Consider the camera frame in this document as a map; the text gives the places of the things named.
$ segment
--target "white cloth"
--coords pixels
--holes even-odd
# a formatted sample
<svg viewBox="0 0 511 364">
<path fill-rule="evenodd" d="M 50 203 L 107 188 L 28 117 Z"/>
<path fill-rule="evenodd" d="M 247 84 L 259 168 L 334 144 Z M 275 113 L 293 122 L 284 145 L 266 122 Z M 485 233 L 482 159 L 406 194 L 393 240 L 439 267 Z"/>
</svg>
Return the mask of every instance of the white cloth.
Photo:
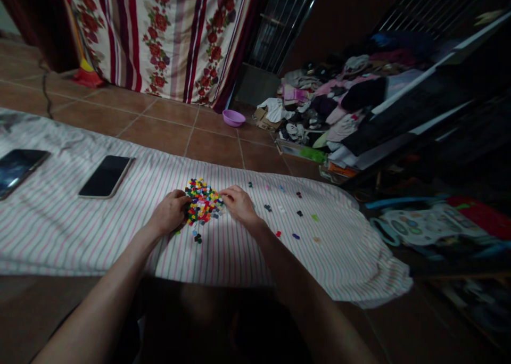
<svg viewBox="0 0 511 364">
<path fill-rule="evenodd" d="M 6 109 L 0 109 L 0 123 L 0 156 L 14 148 L 51 152 L 0 202 L 1 275 L 101 275 L 166 193 L 185 188 L 190 178 L 202 177 L 214 189 L 238 184 L 247 190 L 257 214 L 273 232 L 282 232 L 279 240 L 334 300 L 374 306 L 375 301 L 402 295 L 412 285 L 408 266 L 392 256 L 344 191 L 335 186 L 182 158 Z M 113 198 L 78 198 L 81 186 L 106 155 L 136 161 Z M 268 212 L 265 204 L 273 211 Z M 285 213 L 277 210 L 279 206 Z M 303 217 L 296 215 L 298 210 Z M 228 211 L 204 226 L 197 225 L 202 244 L 194 242 L 192 231 L 185 226 L 180 234 L 164 237 L 149 259 L 150 273 L 225 287 L 273 284 L 254 239 Z"/>
<path fill-rule="evenodd" d="M 287 111 L 282 106 L 282 99 L 280 98 L 268 98 L 257 107 L 267 107 L 268 113 L 266 119 L 272 123 L 278 123 L 283 119 L 289 119 L 293 116 L 293 111 Z"/>
</svg>

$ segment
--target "broom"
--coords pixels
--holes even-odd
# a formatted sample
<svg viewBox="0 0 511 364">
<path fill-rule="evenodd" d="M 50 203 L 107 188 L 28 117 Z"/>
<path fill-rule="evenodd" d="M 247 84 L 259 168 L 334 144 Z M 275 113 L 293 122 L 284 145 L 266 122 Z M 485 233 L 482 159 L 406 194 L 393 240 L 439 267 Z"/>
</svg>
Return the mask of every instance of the broom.
<svg viewBox="0 0 511 364">
<path fill-rule="evenodd" d="M 87 60 L 85 59 L 84 48 L 81 45 L 80 34 L 78 32 L 78 26 L 76 25 L 75 15 L 71 10 L 71 6 L 68 1 L 64 0 L 66 7 L 68 8 L 69 17 L 71 18 L 71 23 L 74 28 L 76 43 L 78 44 L 78 49 L 80 51 L 80 68 L 78 72 L 73 76 L 73 82 L 78 83 L 79 85 L 87 86 L 90 88 L 98 88 L 106 85 L 106 82 L 102 80 L 97 72 L 89 65 Z"/>
</svg>

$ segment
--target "phone screen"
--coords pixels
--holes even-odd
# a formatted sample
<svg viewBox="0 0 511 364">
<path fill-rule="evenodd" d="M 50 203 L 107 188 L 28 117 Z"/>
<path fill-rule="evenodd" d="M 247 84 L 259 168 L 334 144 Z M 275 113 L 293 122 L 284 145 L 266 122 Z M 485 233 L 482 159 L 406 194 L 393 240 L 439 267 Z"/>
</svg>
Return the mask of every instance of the phone screen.
<svg viewBox="0 0 511 364">
<path fill-rule="evenodd" d="M 47 151 L 13 150 L 0 159 L 0 196 L 11 190 Z"/>
<path fill-rule="evenodd" d="M 130 158 L 107 155 L 100 166 L 94 171 L 85 186 L 80 190 L 80 196 L 109 196 L 120 179 Z"/>
</svg>

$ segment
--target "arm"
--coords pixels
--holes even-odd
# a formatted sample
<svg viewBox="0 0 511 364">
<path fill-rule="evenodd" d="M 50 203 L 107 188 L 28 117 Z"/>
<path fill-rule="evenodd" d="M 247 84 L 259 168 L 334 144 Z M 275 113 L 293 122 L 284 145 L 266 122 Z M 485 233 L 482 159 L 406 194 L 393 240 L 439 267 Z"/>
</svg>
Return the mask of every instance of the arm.
<svg viewBox="0 0 511 364">
<path fill-rule="evenodd" d="M 147 258 L 162 235 L 184 220 L 191 199 L 175 190 L 158 204 L 149 222 L 55 333 L 34 363 L 100 363 L 113 352 Z"/>
<path fill-rule="evenodd" d="M 220 191 L 235 219 L 255 239 L 315 362 L 376 363 L 357 331 L 298 259 L 275 237 L 238 186 Z"/>
</svg>

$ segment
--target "brown floor tile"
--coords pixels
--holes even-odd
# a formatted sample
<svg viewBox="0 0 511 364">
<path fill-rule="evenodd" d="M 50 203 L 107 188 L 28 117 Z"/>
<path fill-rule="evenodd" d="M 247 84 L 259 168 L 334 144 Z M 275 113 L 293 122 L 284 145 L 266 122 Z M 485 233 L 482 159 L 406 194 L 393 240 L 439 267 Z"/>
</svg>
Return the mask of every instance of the brown floor tile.
<svg viewBox="0 0 511 364">
<path fill-rule="evenodd" d="M 197 107 L 186 106 L 171 100 L 158 99 L 144 115 L 193 126 L 198 110 Z"/>
<path fill-rule="evenodd" d="M 52 101 L 52 112 L 73 100 L 48 94 Z M 28 112 L 46 117 L 47 100 L 40 90 L 0 82 L 0 106 L 6 109 Z"/>
<path fill-rule="evenodd" d="M 23 61 L 36 61 L 36 65 L 43 57 L 35 46 L 28 46 L 6 39 L 0 39 L 0 55 L 18 58 Z"/>
<path fill-rule="evenodd" d="M 393 364 L 476 363 L 415 288 L 367 314 Z"/>
<path fill-rule="evenodd" d="M 238 136 L 240 139 L 250 140 L 251 142 L 275 147 L 271 133 L 260 129 L 256 125 L 251 125 L 249 123 L 242 124 L 240 127 L 238 127 Z"/>
<path fill-rule="evenodd" d="M 329 180 L 324 179 L 319 173 L 319 164 L 305 159 L 299 159 L 293 156 L 284 156 L 287 166 L 291 174 L 300 178 L 308 178 L 317 180 L 323 183 L 330 183 Z"/>
<path fill-rule="evenodd" d="M 364 310 L 351 303 L 336 302 L 336 304 L 367 344 L 378 363 L 388 363 L 385 351 L 374 334 L 373 328 L 364 314 Z"/>
<path fill-rule="evenodd" d="M 96 89 L 91 89 L 89 87 L 85 87 L 73 82 L 72 78 L 74 74 L 74 72 L 64 74 L 48 74 L 46 77 L 46 91 L 49 93 L 62 94 L 74 98 L 83 98 L 86 95 L 97 91 Z M 17 81 L 17 83 L 37 89 L 43 88 L 42 77 L 23 79 Z"/>
<path fill-rule="evenodd" d="M 277 148 L 241 140 L 245 168 L 258 172 L 272 172 L 290 175 L 284 159 Z"/>
<path fill-rule="evenodd" d="M 58 122 L 95 131 L 96 133 L 116 136 L 133 121 L 137 115 L 109 107 L 86 102 L 74 102 L 57 111 L 53 117 Z"/>
<path fill-rule="evenodd" d="M 421 282 L 415 282 L 415 286 L 434 309 L 436 316 L 447 325 L 451 335 L 460 342 L 476 362 L 502 362 L 502 356 L 497 348 L 484 338 L 475 327 L 468 324 L 468 321 L 450 306 L 449 300 L 442 298 L 442 294 L 433 292 L 430 287 Z"/>
<path fill-rule="evenodd" d="M 254 114 L 254 111 L 256 111 L 256 107 L 252 106 L 251 104 L 240 102 L 240 101 L 234 101 L 231 106 L 229 107 L 230 110 L 234 110 L 239 112 L 240 114 L 243 114 L 246 118 L 246 123 L 249 123 L 251 125 L 254 124 L 254 120 L 252 119 L 252 115 Z"/>
<path fill-rule="evenodd" d="M 86 101 L 115 107 L 126 111 L 142 113 L 156 98 L 143 93 L 137 93 L 121 87 L 108 85 L 93 96 L 85 98 Z"/>
<path fill-rule="evenodd" d="M 140 117 L 120 138 L 169 154 L 183 156 L 191 131 L 190 127 L 154 118 Z"/>
<path fill-rule="evenodd" d="M 236 138 L 194 129 L 186 156 L 221 166 L 243 168 L 238 142 Z"/>
<path fill-rule="evenodd" d="M 1 276 L 0 352 L 4 363 L 28 363 L 99 277 Z"/>
<path fill-rule="evenodd" d="M 238 133 L 236 128 L 227 125 L 224 122 L 224 117 L 221 114 L 216 114 L 213 111 L 200 110 L 197 116 L 196 128 L 202 130 L 212 131 L 213 133 L 228 135 L 237 138 Z"/>
<path fill-rule="evenodd" d="M 1 80 L 15 80 L 21 78 L 34 77 L 42 75 L 44 70 L 40 69 L 36 61 L 27 62 L 11 57 L 0 57 L 2 66 L 0 67 Z"/>
</svg>

